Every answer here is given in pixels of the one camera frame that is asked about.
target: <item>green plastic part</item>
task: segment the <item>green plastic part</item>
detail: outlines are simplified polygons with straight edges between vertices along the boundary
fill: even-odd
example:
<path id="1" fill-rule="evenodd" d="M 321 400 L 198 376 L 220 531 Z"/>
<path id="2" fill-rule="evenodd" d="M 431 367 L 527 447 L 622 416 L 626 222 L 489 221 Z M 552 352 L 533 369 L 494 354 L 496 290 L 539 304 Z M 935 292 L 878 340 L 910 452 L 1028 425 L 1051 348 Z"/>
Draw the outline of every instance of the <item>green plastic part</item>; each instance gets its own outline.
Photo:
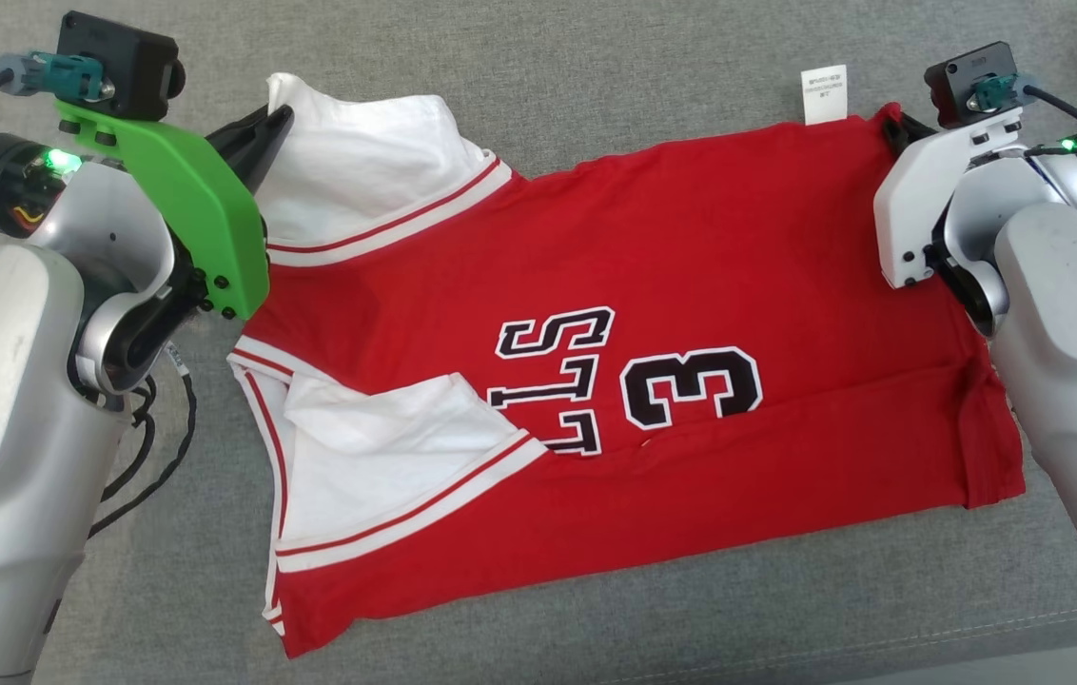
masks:
<path id="1" fill-rule="evenodd" d="M 250 318 L 268 296 L 264 225 L 255 198 L 212 144 L 160 122 L 117 120 L 60 100 L 56 109 L 62 121 L 82 126 L 79 144 L 124 162 L 204 269 L 213 308 Z M 115 143 L 96 135 L 115 136 Z"/>

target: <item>jersey number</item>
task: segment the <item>jersey number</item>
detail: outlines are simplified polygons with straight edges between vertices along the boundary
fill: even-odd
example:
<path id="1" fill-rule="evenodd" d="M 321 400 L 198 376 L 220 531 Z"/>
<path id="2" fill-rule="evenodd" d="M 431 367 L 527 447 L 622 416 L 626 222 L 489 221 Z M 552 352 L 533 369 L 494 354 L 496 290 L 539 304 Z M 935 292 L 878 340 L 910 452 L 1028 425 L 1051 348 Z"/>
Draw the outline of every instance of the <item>jersey number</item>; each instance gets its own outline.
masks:
<path id="1" fill-rule="evenodd" d="M 604 347 L 611 338 L 614 309 L 595 307 L 547 317 L 535 333 L 536 320 L 505 322 L 496 339 L 495 354 L 509 360 L 516 357 L 551 354 L 562 347 L 568 351 Z M 593 399 L 599 373 L 598 354 L 575 354 L 560 361 L 560 382 L 529 388 L 490 388 L 487 403 L 494 408 L 512 404 L 540 403 L 544 400 L 569 400 L 586 403 Z M 723 378 L 725 390 L 708 393 L 707 379 Z M 737 347 L 713 347 L 682 354 L 657 354 L 631 360 L 618 386 L 625 399 L 627 420 L 643 430 L 673 425 L 669 400 L 657 397 L 656 386 L 669 382 L 675 403 L 712 400 L 716 416 L 724 418 L 751 411 L 763 401 L 763 387 L 755 360 Z M 561 411 L 559 424 L 572 429 L 571 437 L 544 439 L 554 452 L 593 456 L 602 453 L 599 420 L 592 408 Z"/>

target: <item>green led light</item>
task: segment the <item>green led light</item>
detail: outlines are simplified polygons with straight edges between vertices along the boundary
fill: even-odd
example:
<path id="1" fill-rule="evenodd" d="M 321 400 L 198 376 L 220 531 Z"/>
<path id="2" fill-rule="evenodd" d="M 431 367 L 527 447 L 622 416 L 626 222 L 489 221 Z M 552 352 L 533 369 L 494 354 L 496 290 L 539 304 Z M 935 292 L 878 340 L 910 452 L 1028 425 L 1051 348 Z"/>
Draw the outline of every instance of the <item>green led light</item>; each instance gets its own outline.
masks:
<path id="1" fill-rule="evenodd" d="M 44 155 L 44 166 L 57 174 L 74 172 L 82 166 L 82 158 L 66 151 L 48 151 Z"/>

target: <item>red jersey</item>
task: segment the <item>red jersey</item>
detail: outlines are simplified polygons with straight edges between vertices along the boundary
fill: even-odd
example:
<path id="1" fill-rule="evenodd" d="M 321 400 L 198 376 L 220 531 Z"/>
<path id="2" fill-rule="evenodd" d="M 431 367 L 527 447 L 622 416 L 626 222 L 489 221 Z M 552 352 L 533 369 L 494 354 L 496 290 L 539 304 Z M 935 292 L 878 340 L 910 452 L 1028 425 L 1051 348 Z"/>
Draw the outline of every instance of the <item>red jersey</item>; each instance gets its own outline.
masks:
<path id="1" fill-rule="evenodd" d="M 390 162 L 318 149 L 381 155 L 368 126 L 394 151 L 444 104 L 277 79 L 300 128 L 230 363 L 276 467 L 265 615 L 291 656 L 356 618 L 1023 491 L 983 339 L 940 282 L 882 279 L 893 106 L 535 179 L 451 118 L 409 139 L 444 187 L 400 192 L 408 157 L 394 207 L 351 211 L 326 183 Z"/>

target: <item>white plastic part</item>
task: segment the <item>white plastic part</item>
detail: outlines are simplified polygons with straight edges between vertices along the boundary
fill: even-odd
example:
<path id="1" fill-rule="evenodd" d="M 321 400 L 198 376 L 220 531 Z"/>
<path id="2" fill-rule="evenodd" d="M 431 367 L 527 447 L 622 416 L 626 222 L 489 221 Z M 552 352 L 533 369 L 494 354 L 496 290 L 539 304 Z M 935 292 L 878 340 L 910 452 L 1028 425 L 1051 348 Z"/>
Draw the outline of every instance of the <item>white plastic part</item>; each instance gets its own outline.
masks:
<path id="1" fill-rule="evenodd" d="M 948 207 L 970 159 L 1016 143 L 1021 109 L 946 130 L 910 144 L 877 191 L 877 247 L 890 285 L 923 281 L 932 269 L 923 248 Z"/>

